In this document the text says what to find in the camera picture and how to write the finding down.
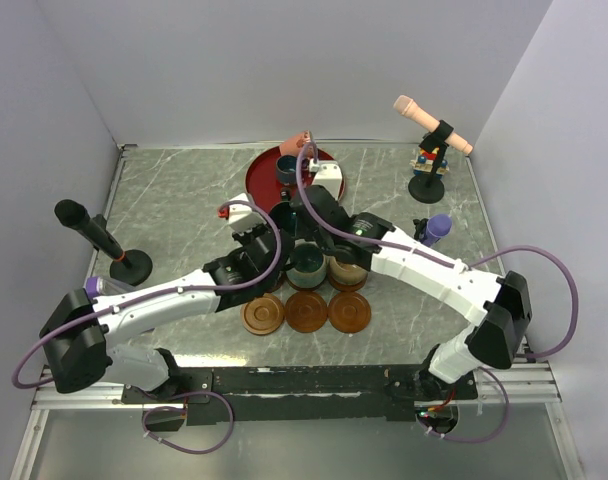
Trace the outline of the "teal glazed mug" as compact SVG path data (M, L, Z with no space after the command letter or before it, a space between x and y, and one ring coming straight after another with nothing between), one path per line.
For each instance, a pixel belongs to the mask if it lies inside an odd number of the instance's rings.
M314 244L302 243L291 254L291 268L286 276L302 286L314 286L326 279L327 259L322 250Z

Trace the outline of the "beige ceramic mug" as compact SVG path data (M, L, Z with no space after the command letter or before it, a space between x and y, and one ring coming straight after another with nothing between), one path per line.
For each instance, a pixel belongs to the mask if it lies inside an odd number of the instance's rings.
M334 277L341 283L355 284L368 277L368 271L354 264L339 262L334 257L329 259L328 278Z

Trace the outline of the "wooden coaster four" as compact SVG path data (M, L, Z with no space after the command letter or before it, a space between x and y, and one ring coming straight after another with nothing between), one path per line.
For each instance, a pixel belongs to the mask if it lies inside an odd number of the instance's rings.
M340 292L355 292L360 290L366 284L366 278L355 284L345 284L336 280L334 277L328 278L331 286Z

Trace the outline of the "wooden coaster two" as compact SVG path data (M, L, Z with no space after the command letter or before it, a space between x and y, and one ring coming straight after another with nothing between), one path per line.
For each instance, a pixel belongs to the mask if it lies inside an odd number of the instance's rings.
M272 294L265 294L246 303L240 312L244 328L251 334L264 336L275 332L284 322L282 302Z

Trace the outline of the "wooden coaster six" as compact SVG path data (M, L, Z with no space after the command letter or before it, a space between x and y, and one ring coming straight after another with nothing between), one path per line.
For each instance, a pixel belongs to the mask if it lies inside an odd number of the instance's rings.
M327 321L328 307L326 301L316 292L299 291L293 294L285 304L285 320L299 333L313 333Z

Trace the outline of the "wooden coaster five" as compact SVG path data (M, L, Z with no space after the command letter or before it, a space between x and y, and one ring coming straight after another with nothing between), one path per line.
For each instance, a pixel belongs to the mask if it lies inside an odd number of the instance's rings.
M357 292L341 292L328 304L331 325L345 334L364 330L371 320L371 307L365 297Z

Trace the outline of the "wooden coaster one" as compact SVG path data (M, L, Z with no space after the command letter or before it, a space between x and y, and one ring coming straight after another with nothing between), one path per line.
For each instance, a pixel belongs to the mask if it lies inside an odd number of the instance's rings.
M268 293L273 293L281 288L285 281L285 273L282 272L278 275L275 280L275 283L267 290Z

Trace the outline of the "dark green mug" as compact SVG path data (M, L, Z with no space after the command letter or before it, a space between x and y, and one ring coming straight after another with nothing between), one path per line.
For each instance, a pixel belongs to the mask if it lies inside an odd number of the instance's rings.
M277 203L269 212L275 224L294 239L300 237L297 213L293 210L289 201Z

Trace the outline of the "wooden coaster three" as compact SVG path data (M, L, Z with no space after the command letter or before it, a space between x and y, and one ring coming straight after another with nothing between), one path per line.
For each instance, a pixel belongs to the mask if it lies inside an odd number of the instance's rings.
M326 283L326 280L322 280L320 283L318 283L317 285L314 285L314 286L302 286L302 285L298 285L298 284L294 283L293 281L291 281L288 277L286 277L286 282L288 283L288 285L290 287L292 287L296 291L316 291L322 285L324 285Z

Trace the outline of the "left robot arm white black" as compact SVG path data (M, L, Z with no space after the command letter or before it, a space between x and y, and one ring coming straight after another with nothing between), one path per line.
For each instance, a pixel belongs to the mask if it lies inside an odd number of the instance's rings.
M40 331L56 390L69 394L98 381L130 384L168 402L182 379L171 353L130 340L195 315L246 304L272 289L294 248L284 230L257 226L236 237L239 248L182 278L133 292L90 298L68 292Z

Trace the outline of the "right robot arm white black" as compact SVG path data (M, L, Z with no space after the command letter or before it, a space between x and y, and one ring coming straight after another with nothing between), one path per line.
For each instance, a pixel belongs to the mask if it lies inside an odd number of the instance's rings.
M532 315L522 275L469 267L372 213L350 215L319 185L296 192L290 206L306 238L326 255L414 287L467 321L459 334L431 350L420 375L425 394L442 398L479 367L512 366Z

